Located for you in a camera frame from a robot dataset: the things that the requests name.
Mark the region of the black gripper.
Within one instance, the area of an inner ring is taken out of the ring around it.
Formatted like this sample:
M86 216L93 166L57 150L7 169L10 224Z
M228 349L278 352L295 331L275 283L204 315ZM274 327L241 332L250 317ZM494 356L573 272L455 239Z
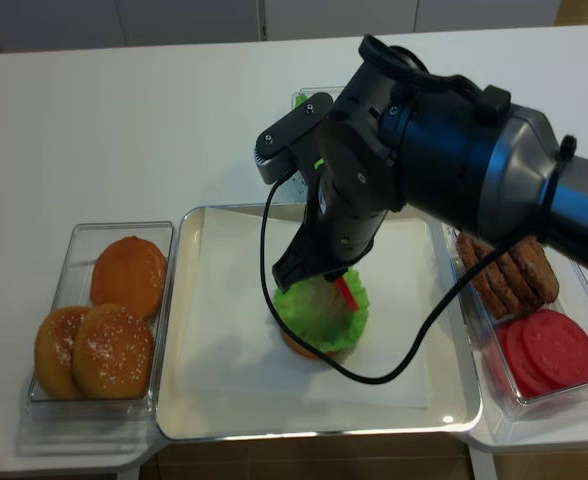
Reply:
M309 278L333 282L343 276L373 248L385 215L357 206L322 167L308 189L302 224L272 267L278 288L286 292Z

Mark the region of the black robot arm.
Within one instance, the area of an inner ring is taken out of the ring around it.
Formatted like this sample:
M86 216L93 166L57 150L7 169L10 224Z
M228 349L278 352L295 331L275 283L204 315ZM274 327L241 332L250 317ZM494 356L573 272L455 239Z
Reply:
M321 93L267 134L257 156L299 171L302 226L272 272L280 288L335 277L412 206L500 249L533 235L588 268L588 160L506 90L437 76L373 36L337 97Z

